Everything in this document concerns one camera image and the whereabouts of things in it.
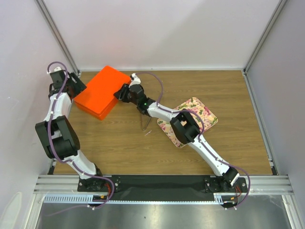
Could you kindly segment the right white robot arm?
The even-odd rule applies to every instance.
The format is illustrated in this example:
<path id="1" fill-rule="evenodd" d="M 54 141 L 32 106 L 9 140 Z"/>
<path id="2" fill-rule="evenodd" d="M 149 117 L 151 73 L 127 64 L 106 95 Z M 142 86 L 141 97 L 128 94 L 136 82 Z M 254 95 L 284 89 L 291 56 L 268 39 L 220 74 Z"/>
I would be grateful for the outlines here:
<path id="1" fill-rule="evenodd" d="M 133 103 L 139 112 L 153 118 L 170 123 L 176 138 L 194 149 L 210 166 L 214 174 L 220 177 L 219 185 L 223 191 L 232 191 L 237 184 L 239 173 L 236 168 L 222 157 L 207 143 L 203 136 L 203 127 L 196 122 L 194 111 L 181 111 L 168 108 L 147 97 L 140 84 L 124 84 L 114 93 L 114 97 L 124 103 Z"/>

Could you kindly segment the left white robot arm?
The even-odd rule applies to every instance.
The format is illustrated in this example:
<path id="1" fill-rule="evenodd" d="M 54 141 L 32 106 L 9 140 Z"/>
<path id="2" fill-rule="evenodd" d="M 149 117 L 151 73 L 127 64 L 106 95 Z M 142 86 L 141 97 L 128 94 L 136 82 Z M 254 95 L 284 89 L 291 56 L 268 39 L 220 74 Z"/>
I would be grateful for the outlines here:
<path id="1" fill-rule="evenodd" d="M 80 141 L 67 116 L 73 99 L 86 85 L 75 73 L 60 67 L 50 72 L 50 106 L 44 120 L 35 125 L 42 147 L 50 159 L 69 165 L 79 175 L 79 192 L 94 192 L 104 188 L 105 180 L 100 169 L 81 151 Z"/>

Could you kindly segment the metal tongs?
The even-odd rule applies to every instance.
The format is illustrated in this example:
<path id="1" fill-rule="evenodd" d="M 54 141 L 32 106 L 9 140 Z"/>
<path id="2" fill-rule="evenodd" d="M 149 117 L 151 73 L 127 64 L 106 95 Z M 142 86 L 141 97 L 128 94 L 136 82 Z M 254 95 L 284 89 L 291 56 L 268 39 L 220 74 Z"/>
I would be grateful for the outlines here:
<path id="1" fill-rule="evenodd" d="M 140 114 L 140 128 L 142 131 L 145 131 L 151 122 L 151 117 L 147 115 Z"/>

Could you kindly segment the orange box lid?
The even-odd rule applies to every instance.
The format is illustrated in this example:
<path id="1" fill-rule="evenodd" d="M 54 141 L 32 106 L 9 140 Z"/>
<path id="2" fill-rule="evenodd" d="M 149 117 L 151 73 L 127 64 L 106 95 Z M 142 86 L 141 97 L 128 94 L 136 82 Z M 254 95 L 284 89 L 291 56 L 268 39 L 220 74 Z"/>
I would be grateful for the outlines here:
<path id="1" fill-rule="evenodd" d="M 87 84 L 87 88 L 81 92 L 79 97 L 111 97 L 121 89 L 124 83 L 129 84 L 131 79 L 128 75 L 110 67 L 105 66 Z"/>

